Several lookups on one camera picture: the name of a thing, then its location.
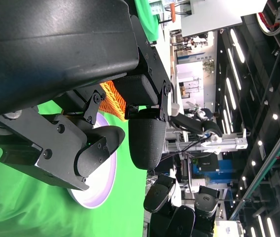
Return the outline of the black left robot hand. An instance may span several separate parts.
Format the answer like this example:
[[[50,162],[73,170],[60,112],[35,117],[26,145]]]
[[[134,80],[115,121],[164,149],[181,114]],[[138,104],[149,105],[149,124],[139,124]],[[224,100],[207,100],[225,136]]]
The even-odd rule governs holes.
[[[133,164],[160,162],[169,77],[122,0],[0,0],[0,162],[50,185],[86,190],[121,145],[94,128],[114,83],[126,101]]]

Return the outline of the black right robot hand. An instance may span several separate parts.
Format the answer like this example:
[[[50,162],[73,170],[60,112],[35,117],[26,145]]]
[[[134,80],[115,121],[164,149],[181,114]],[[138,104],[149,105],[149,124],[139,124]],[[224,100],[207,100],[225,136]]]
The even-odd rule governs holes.
[[[150,237],[212,237],[220,192],[200,186],[194,207],[172,204],[176,179],[159,175],[145,196]]]

